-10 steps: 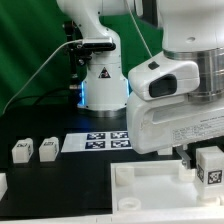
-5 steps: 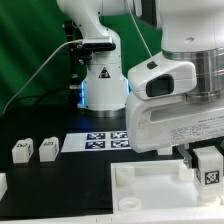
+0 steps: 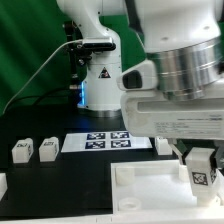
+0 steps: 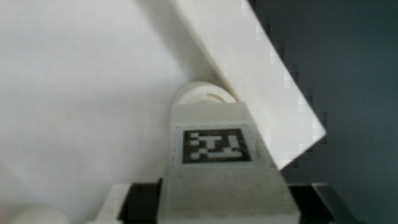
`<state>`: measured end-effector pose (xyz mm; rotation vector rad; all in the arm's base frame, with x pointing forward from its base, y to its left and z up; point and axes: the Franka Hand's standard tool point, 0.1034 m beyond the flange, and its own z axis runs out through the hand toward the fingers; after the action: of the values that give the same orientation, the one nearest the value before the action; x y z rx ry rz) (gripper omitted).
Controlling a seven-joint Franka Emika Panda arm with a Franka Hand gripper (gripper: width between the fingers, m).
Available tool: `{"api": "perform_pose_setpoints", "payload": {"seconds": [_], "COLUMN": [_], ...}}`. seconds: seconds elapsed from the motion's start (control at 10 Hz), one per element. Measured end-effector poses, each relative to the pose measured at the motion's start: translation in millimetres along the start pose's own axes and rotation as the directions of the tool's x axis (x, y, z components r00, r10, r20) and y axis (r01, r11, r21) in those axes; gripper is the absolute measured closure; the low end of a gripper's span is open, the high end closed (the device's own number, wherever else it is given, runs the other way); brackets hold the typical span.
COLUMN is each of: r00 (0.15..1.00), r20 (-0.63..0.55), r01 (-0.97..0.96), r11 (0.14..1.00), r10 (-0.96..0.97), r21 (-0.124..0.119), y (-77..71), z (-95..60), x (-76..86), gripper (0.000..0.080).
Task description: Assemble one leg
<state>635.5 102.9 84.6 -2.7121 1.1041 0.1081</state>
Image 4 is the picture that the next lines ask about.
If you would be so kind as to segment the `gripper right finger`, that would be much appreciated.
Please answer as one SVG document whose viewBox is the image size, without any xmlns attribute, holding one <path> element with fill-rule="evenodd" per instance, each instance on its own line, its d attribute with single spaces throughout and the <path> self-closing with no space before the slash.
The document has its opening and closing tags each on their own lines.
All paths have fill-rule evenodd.
<svg viewBox="0 0 398 224">
<path fill-rule="evenodd" d="M 300 210 L 299 224 L 359 224 L 329 184 L 290 184 L 288 187 Z"/>
</svg>

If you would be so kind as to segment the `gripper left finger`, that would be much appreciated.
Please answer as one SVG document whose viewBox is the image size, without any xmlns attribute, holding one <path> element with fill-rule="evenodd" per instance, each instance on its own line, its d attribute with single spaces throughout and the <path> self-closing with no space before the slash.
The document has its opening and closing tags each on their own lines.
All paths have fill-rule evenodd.
<svg viewBox="0 0 398 224">
<path fill-rule="evenodd" d="M 158 224 L 162 179 L 116 184 L 96 216 L 96 224 Z"/>
</svg>

